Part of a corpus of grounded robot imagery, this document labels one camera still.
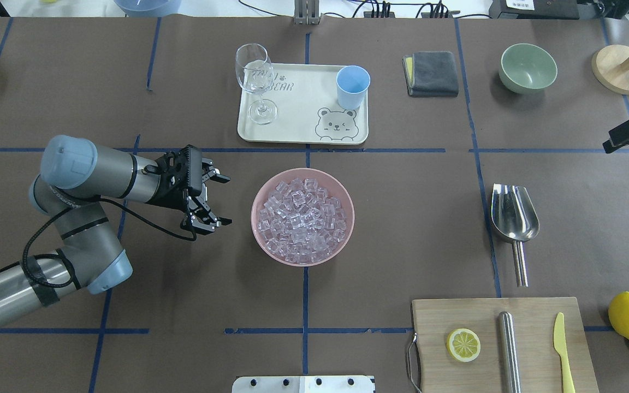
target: towel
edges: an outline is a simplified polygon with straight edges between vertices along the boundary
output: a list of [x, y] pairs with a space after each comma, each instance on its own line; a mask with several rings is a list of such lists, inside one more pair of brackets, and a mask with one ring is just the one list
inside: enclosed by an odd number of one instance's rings
[[415, 52], [402, 59], [410, 96], [458, 96], [458, 70], [451, 52]]

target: glass base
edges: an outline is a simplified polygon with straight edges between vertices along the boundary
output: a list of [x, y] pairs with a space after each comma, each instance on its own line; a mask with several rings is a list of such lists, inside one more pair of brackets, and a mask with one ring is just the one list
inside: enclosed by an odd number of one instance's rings
[[249, 119], [257, 124], [269, 124], [276, 119], [278, 115], [278, 107], [270, 99], [264, 99], [263, 102], [253, 102], [249, 105]]

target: gray table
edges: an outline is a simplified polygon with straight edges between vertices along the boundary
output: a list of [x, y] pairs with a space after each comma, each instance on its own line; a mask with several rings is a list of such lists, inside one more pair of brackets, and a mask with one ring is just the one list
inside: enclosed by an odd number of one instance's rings
[[[367, 141], [240, 139], [232, 64], [246, 42], [274, 62], [368, 69]], [[500, 85], [501, 52], [516, 42], [557, 61], [544, 94]], [[606, 314], [629, 290], [629, 148], [601, 149], [629, 118], [629, 97], [591, 74], [607, 43], [629, 45], [629, 22], [0, 19], [0, 267], [45, 221], [26, 191], [56, 134], [150, 158], [203, 147], [232, 176], [210, 186], [210, 204], [235, 221], [185, 243], [108, 207], [135, 273], [0, 330], [0, 391], [213, 392], [236, 376], [347, 373], [374, 375], [377, 391], [412, 391], [412, 299], [495, 296], [576, 296], [601, 391], [629, 391], [629, 345]], [[457, 98], [407, 96], [402, 56], [419, 50], [456, 55]], [[333, 261], [295, 269], [259, 249], [249, 211], [267, 179], [308, 163], [347, 187], [357, 222]], [[515, 286], [510, 246], [488, 231], [494, 182], [526, 186], [540, 217], [526, 246], [529, 288]], [[165, 227], [180, 220], [130, 207]], [[51, 230], [32, 251], [59, 244]]]

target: bowl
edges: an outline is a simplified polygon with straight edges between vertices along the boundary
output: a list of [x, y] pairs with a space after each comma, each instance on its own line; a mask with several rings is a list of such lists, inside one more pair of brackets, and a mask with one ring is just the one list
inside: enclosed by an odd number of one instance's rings
[[113, 0], [128, 16], [162, 17], [175, 14], [181, 0]]
[[[281, 257], [277, 254], [272, 253], [269, 249], [266, 248], [266, 241], [264, 237], [260, 234], [259, 228], [257, 225], [259, 224], [259, 211], [264, 208], [264, 203], [269, 199], [269, 192], [275, 189], [276, 186], [281, 181], [286, 183], [290, 183], [290, 181], [294, 180], [296, 177], [305, 181], [305, 179], [316, 179], [317, 183], [320, 187], [324, 187], [329, 192], [330, 197], [337, 197], [341, 201], [341, 208], [346, 212], [346, 231], [344, 234], [344, 239], [337, 245], [337, 248], [334, 249], [332, 254], [322, 261], [315, 262], [313, 264], [295, 264], [292, 262], [287, 262], [284, 257]], [[327, 174], [327, 172], [318, 171], [317, 169], [311, 168], [295, 168], [289, 169], [288, 171], [281, 172], [276, 176], [273, 176], [269, 181], [267, 181], [262, 188], [257, 193], [256, 198], [254, 198], [254, 204], [252, 204], [252, 233], [254, 234], [254, 238], [257, 239], [257, 243], [259, 247], [271, 258], [279, 261], [282, 264], [287, 264], [289, 266], [315, 266], [318, 264], [322, 264], [329, 259], [334, 258], [340, 251], [346, 246], [346, 243], [351, 238], [351, 233], [354, 229], [354, 222], [356, 221], [356, 215], [354, 212], [354, 203], [351, 200], [351, 196], [346, 191], [344, 186], [337, 181], [332, 175]]]
[[557, 78], [557, 64], [545, 49], [517, 43], [501, 55], [499, 78], [514, 93], [542, 92]]

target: pink bowl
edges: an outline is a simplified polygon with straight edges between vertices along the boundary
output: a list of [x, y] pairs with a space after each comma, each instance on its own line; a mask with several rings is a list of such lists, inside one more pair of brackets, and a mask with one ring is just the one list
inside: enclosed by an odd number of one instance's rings
[[[264, 237], [260, 234], [257, 225], [259, 224], [259, 211], [264, 208], [264, 203], [269, 199], [269, 192], [272, 189], [275, 189], [275, 186], [278, 186], [278, 183], [284, 181], [286, 183], [290, 183], [290, 181], [294, 180], [296, 177], [299, 177], [302, 181], [305, 179], [317, 179], [317, 183], [319, 186], [324, 187], [329, 191], [330, 197], [337, 197], [341, 201], [341, 208], [346, 212], [346, 234], [344, 240], [339, 243], [339, 246], [332, 252], [332, 254], [328, 257], [314, 264], [293, 264], [290, 262], [286, 262], [284, 258], [279, 255], [273, 254], [266, 248], [266, 242]], [[334, 179], [332, 175], [327, 174], [326, 172], [318, 171], [317, 169], [311, 168], [295, 168], [289, 169], [285, 172], [281, 172], [276, 176], [273, 176], [269, 181], [267, 181], [264, 186], [259, 190], [257, 197], [254, 198], [254, 204], [252, 204], [252, 233], [254, 234], [254, 238], [257, 239], [257, 243], [262, 248], [262, 250], [268, 254], [271, 258], [279, 261], [282, 264], [287, 264], [290, 266], [315, 266], [318, 264], [322, 264], [329, 259], [334, 258], [339, 251], [342, 251], [346, 243], [348, 243], [351, 238], [351, 233], [354, 230], [354, 222], [356, 221], [356, 214], [354, 212], [354, 203], [351, 201], [351, 196], [346, 191], [344, 186]]]

